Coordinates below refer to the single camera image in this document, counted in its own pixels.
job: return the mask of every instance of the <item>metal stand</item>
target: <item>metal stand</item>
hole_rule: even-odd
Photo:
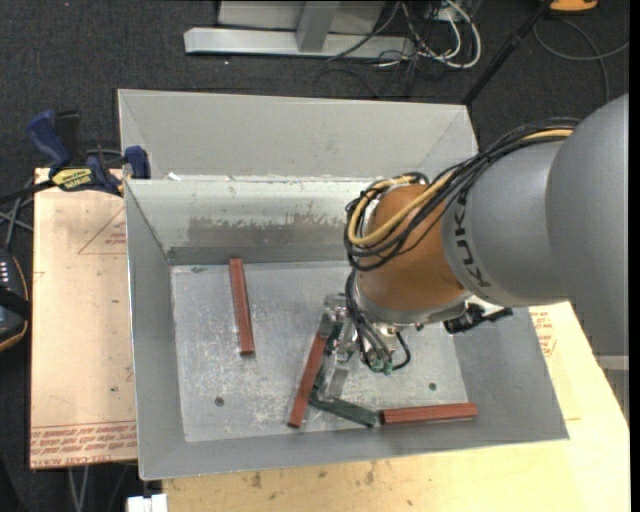
[[[366,35],[329,33],[341,2],[305,2],[295,31],[192,28],[184,34],[189,54],[241,53],[332,57],[357,45]],[[349,58],[377,58],[383,52],[410,52],[404,37],[375,36]]]

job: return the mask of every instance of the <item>scratched metal surface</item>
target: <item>scratched metal surface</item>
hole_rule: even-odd
[[[245,265],[256,355],[239,355],[227,267],[175,266],[180,404],[189,442],[290,434],[286,420],[323,298],[344,287],[337,262]],[[439,325],[408,331],[412,362],[392,376],[358,358],[343,398],[373,410],[466,402],[453,341]],[[397,361],[403,360],[400,349]],[[303,431],[364,428],[310,408]]]

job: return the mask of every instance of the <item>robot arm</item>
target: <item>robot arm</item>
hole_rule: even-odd
[[[596,354],[627,354],[628,102],[518,129],[430,184],[374,183],[348,208],[356,327],[569,299]]]

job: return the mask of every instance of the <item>brick-red bar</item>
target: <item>brick-red bar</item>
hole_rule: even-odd
[[[318,376],[320,370],[320,364],[322,363],[322,353],[327,343],[327,338],[316,334],[313,344],[311,345],[311,351],[309,352],[309,359],[307,359],[307,365],[304,368],[304,373],[300,379],[300,387],[298,388],[298,394],[296,395],[291,414],[289,415],[288,425],[293,428],[300,428],[302,426],[302,420],[304,419],[304,411],[309,404],[309,397],[311,391],[313,391],[313,384]]]
[[[229,277],[231,278],[233,309],[236,313],[236,325],[238,327],[240,355],[250,356],[255,351],[253,327],[251,326],[251,311],[249,310],[247,283],[244,278],[244,266],[240,258],[229,260]]]
[[[383,425],[403,425],[427,421],[468,420],[478,415],[476,404],[430,405],[426,407],[406,407],[385,409],[380,413]]]

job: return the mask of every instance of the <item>black carpet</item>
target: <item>black carpet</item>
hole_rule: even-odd
[[[78,110],[88,141],[118,147],[114,98],[119,88],[459,103],[538,3],[485,0],[475,18],[483,46],[479,64],[451,72],[425,63],[411,80],[404,71],[394,75],[344,60],[185,55],[183,33],[194,26],[213,25],[215,2],[4,0],[0,2],[0,194],[23,186],[32,169],[47,162],[25,136],[29,120],[44,109]],[[590,14],[570,20],[605,52],[629,39],[630,0],[600,3]],[[418,10],[420,4],[413,2],[413,8]],[[406,29],[399,20],[389,31]],[[538,28],[558,50],[575,55],[593,52],[581,34],[561,21],[543,20]],[[628,92],[628,48],[605,64],[608,98]],[[485,146],[527,121],[560,115],[583,118],[605,103],[605,92],[599,61],[552,56],[530,34],[474,101],[476,135]],[[6,212],[9,205],[0,208]],[[32,221],[30,207],[20,219]],[[0,243],[5,235],[3,224]],[[12,252],[30,280],[31,233],[17,229]],[[26,465],[29,344],[27,338],[0,353],[0,511],[16,510],[20,504],[31,511],[72,510],[66,471],[31,472]],[[79,486],[81,470],[74,473]],[[119,465],[92,468],[86,510],[106,510],[121,477],[123,495],[142,492],[134,470],[123,473]],[[120,501],[115,502],[118,510]]]

